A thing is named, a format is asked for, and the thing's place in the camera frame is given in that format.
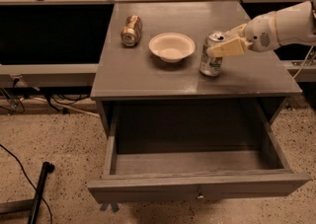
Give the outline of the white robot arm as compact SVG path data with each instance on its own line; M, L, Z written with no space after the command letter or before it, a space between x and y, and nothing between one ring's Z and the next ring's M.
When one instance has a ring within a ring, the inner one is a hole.
M289 44L316 44L315 1L305 1L259 15L224 33L225 41L206 53L213 57L239 56L247 50L265 52Z

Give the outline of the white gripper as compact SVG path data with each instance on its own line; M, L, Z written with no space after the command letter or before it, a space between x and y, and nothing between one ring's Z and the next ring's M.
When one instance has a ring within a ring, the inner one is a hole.
M227 38L206 50L213 57L243 55L249 49L264 52L279 48L277 40L277 12L257 16L247 25L243 24L224 33Z

